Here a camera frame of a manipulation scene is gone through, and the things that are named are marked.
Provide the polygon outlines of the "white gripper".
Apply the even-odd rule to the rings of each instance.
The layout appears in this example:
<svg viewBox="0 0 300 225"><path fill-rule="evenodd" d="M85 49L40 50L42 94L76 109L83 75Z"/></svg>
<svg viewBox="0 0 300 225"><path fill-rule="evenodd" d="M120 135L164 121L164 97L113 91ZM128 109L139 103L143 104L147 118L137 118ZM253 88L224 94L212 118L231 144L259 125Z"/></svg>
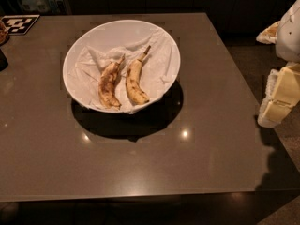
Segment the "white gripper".
<svg viewBox="0 0 300 225"><path fill-rule="evenodd" d="M272 69L259 109L258 124L264 128L279 125L300 101L300 0L296 0L282 16L264 29L256 40L276 44L277 56L288 63L281 70Z"/></svg>

